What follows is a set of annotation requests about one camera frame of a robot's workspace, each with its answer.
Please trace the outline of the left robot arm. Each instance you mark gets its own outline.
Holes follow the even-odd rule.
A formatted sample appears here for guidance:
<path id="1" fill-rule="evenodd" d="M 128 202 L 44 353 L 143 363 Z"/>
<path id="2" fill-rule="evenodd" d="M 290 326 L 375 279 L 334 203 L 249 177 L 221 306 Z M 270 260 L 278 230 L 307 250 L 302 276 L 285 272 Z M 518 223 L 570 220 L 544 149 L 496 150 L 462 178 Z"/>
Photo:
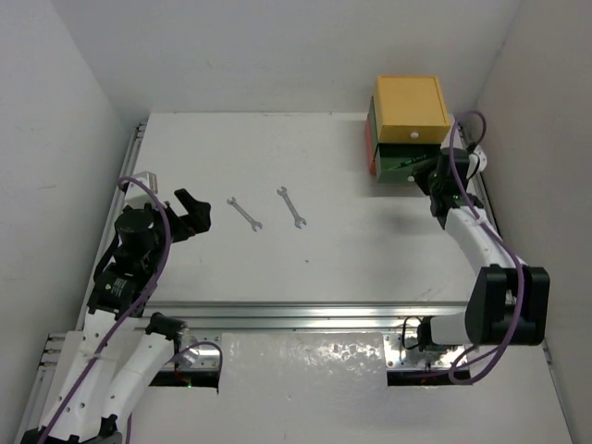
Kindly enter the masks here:
<path id="1" fill-rule="evenodd" d="M 175 242 L 205 233 L 212 206 L 184 189 L 175 192 L 185 209 L 178 216 L 154 192 L 127 203 L 114 223 L 114 238 L 93 274 L 84 326 L 56 399 L 24 443 L 126 443 L 131 414 L 160 369 L 176 358 L 186 325 L 160 313 L 129 358 L 123 356 L 164 270 Z"/>

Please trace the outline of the green black screwdriver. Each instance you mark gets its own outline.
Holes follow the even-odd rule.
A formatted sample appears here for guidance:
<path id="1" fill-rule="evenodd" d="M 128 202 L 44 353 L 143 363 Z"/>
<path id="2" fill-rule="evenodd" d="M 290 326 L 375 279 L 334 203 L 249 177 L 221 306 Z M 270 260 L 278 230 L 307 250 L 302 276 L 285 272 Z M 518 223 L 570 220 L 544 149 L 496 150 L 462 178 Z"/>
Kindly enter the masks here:
<path id="1" fill-rule="evenodd" d="M 399 164 L 397 164 L 396 166 L 393 166 L 391 168 L 391 170 L 397 170 L 397 169 L 401 169 L 401 168 L 406 168 L 406 167 L 410 167 L 416 164 L 419 164 L 421 162 L 424 162 L 425 160 L 427 160 L 429 158 L 428 155 L 424 154 L 424 155 L 420 155 L 414 158 L 410 158 L 407 159 Z"/>

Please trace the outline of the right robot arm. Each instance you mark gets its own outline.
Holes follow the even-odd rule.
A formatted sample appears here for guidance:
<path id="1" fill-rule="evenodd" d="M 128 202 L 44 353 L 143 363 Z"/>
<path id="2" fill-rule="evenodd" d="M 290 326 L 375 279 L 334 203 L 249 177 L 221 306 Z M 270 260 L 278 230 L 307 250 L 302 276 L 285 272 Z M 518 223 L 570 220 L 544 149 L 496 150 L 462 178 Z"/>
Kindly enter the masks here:
<path id="1" fill-rule="evenodd" d="M 420 319 L 414 343 L 402 332 L 401 346 L 406 350 L 467 344 L 536 346 L 545 336 L 549 273 L 510 252 L 484 205 L 467 191 L 469 166 L 467 152 L 444 148 L 413 173 L 430 199 L 432 216 L 457 242 L 476 281 L 462 312 Z"/>

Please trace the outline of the green drawer box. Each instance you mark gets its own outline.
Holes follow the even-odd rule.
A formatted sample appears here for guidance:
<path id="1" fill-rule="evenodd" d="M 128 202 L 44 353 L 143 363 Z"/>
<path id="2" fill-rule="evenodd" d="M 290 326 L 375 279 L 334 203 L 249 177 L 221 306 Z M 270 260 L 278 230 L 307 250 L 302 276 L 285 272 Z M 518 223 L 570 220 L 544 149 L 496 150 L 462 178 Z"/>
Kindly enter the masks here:
<path id="1" fill-rule="evenodd" d="M 377 136 L 376 108 L 371 98 L 364 124 L 364 143 L 369 173 L 378 183 L 413 181 L 413 173 L 436 157 L 440 144 L 380 142 Z"/>

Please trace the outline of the yellow drawer box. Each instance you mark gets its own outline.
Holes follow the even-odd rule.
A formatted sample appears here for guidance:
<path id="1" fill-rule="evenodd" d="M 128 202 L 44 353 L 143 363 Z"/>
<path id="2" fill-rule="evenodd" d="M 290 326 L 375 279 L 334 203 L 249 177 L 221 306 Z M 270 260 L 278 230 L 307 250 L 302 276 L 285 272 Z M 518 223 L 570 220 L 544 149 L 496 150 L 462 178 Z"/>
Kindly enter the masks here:
<path id="1" fill-rule="evenodd" d="M 450 130 L 438 77 L 378 76 L 373 99 L 380 143 L 441 144 Z"/>

